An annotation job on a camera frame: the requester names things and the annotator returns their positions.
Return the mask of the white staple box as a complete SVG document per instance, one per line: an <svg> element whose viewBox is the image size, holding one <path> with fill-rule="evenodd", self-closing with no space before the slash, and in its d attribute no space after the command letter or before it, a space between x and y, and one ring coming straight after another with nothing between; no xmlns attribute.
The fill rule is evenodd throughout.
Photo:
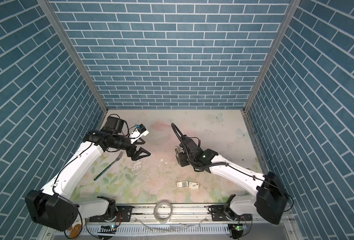
<svg viewBox="0 0 354 240"><path fill-rule="evenodd" d="M189 182L189 189L191 189L191 190L198 190L199 186L200 186L199 183Z"/></svg>

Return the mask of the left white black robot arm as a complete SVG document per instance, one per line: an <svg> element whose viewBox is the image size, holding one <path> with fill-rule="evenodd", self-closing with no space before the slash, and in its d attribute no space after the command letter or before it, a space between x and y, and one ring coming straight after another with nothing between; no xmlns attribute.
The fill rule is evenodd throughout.
<svg viewBox="0 0 354 240"><path fill-rule="evenodd" d="M72 159L40 190L31 190L25 203L33 222L64 232L75 222L92 217L100 217L105 222L117 219L115 200L99 196L86 203L73 203L70 197L77 184L92 164L109 149L126 153L133 161L149 157L151 154L137 145L145 144L142 137L148 135L143 124L128 129L126 135L122 128L127 122L113 114L100 130L86 133Z"/></svg>

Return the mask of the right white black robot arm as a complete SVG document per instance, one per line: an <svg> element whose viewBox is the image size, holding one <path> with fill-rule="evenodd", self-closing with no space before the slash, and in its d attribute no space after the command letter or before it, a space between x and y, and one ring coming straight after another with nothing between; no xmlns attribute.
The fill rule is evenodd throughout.
<svg viewBox="0 0 354 240"><path fill-rule="evenodd" d="M289 194L276 174L268 172L264 175L245 169L210 149L188 151L175 148L174 151L181 167L191 165L195 171L199 171L197 167L203 167L203 171L223 177L249 193L248 196L230 195L224 205L214 210L216 221L237 221L242 217L251 221L248 215L257 214L271 224L280 223Z"/></svg>

